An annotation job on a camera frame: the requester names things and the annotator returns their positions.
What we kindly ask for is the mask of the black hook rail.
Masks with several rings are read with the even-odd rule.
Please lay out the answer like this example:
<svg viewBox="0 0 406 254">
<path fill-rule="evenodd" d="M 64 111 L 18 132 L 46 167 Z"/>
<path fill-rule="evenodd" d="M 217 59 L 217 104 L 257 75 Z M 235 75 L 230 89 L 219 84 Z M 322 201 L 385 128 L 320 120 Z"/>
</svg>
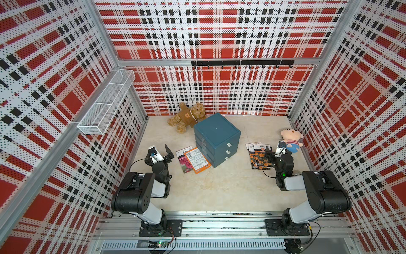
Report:
<svg viewBox="0 0 406 254">
<path fill-rule="evenodd" d="M 191 61 L 192 66 L 288 66 L 291 67 L 295 64 L 295 60 L 285 59 L 285 60 L 193 60 Z"/>
</svg>

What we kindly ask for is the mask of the brown teddy bear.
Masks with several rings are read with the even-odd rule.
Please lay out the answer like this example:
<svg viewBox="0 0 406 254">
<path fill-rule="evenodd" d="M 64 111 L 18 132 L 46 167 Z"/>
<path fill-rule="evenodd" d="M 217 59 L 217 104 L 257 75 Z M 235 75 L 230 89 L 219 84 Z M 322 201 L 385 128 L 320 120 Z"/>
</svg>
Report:
<svg viewBox="0 0 406 254">
<path fill-rule="evenodd" d="M 202 103 L 196 103 L 189 108 L 181 102 L 179 106 L 180 111 L 167 121 L 169 126 L 176 127 L 179 134 L 185 133 L 188 126 L 193 128 L 198 122 L 206 119 L 206 111 Z"/>
</svg>

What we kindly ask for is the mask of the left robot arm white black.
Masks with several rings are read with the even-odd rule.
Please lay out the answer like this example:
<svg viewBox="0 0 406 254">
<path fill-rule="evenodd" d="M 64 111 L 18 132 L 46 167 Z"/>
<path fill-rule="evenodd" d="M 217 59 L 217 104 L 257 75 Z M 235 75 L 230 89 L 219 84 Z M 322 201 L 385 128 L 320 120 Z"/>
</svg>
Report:
<svg viewBox="0 0 406 254">
<path fill-rule="evenodd" d="M 113 195 L 111 207 L 114 212 L 131 214 L 142 220 L 142 227 L 164 231 L 168 227 L 165 211 L 152 204 L 151 199 L 165 199 L 169 196 L 170 180 L 168 164 L 174 154 L 165 146 L 166 155 L 159 153 L 155 146 L 148 149 L 144 159 L 151 166 L 150 173 L 127 173 Z"/>
</svg>

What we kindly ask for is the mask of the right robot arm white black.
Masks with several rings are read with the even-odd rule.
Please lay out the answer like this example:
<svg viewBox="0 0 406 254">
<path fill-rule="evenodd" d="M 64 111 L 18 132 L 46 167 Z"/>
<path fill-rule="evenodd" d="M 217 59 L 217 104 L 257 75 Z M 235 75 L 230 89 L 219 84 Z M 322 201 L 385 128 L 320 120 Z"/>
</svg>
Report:
<svg viewBox="0 0 406 254">
<path fill-rule="evenodd" d="M 306 201 L 284 211 L 281 218 L 283 230 L 293 232 L 326 214 L 351 209 L 351 199 L 332 171 L 303 171 L 294 176 L 294 158 L 289 151 L 274 157 L 274 168 L 280 190 L 305 191 L 307 195 Z"/>
</svg>

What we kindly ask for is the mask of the orange marigold seed bag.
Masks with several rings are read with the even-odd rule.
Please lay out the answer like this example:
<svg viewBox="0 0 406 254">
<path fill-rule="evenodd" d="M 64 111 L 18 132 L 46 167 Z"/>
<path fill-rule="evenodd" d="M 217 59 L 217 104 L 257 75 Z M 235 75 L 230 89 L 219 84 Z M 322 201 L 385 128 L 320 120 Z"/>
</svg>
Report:
<svg viewBox="0 0 406 254">
<path fill-rule="evenodd" d="M 255 170 L 270 170 L 274 169 L 273 151 L 266 150 L 265 152 L 248 152 L 252 169 Z"/>
<path fill-rule="evenodd" d="M 265 152 L 266 150 L 273 150 L 269 144 L 262 144 L 261 142 L 249 143 L 245 146 L 249 152 Z"/>
</svg>

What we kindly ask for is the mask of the plush doll striped shirt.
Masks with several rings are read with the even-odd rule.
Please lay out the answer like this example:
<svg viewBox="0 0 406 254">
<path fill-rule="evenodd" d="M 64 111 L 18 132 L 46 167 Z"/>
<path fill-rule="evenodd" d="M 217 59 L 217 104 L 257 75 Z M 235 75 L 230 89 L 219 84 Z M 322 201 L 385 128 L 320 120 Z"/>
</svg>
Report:
<svg viewBox="0 0 406 254">
<path fill-rule="evenodd" d="M 299 131 L 294 129 L 284 129 L 280 133 L 287 151 L 296 153 L 301 147 L 303 147 L 303 143 L 300 142 L 300 140 L 303 139 L 304 136 Z"/>
</svg>

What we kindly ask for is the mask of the teal drawer cabinet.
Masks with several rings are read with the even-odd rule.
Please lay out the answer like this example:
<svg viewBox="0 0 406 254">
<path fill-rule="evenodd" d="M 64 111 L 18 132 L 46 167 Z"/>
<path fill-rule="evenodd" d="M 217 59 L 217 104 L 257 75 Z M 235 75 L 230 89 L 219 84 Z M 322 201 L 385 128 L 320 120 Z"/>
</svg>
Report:
<svg viewBox="0 0 406 254">
<path fill-rule="evenodd" d="M 220 113 L 193 127 L 196 146 L 215 168 L 236 154 L 241 131 Z"/>
</svg>

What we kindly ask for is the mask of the green circuit board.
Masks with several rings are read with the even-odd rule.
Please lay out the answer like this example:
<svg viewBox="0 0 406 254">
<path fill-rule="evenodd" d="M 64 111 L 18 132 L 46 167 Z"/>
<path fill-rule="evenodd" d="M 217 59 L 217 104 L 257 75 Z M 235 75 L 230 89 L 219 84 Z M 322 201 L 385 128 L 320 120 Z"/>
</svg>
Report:
<svg viewBox="0 0 406 254">
<path fill-rule="evenodd" d="M 149 241 L 149 249 L 167 249 L 167 246 L 171 243 L 171 241 L 166 240 L 157 240 L 157 241 Z"/>
</svg>

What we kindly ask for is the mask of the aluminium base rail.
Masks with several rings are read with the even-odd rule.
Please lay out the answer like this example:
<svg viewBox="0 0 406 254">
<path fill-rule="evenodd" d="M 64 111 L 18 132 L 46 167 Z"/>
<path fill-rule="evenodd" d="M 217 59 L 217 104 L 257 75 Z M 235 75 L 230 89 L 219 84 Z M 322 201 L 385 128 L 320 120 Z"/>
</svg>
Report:
<svg viewBox="0 0 406 254">
<path fill-rule="evenodd" d="M 168 212 L 164 231 L 142 227 L 129 214 L 114 213 L 96 229 L 91 254 L 360 254 L 349 222 L 336 215 L 290 233 L 279 212 Z M 171 241 L 149 249 L 149 241 Z"/>
</svg>

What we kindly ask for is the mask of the orange bordered seed bag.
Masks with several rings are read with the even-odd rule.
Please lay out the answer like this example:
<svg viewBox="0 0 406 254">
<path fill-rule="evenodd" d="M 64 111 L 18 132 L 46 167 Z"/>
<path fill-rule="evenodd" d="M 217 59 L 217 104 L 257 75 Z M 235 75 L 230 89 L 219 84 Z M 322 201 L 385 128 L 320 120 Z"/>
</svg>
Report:
<svg viewBox="0 0 406 254">
<path fill-rule="evenodd" d="M 185 152 L 184 155 L 196 174 L 211 167 L 211 163 L 197 147 Z"/>
</svg>

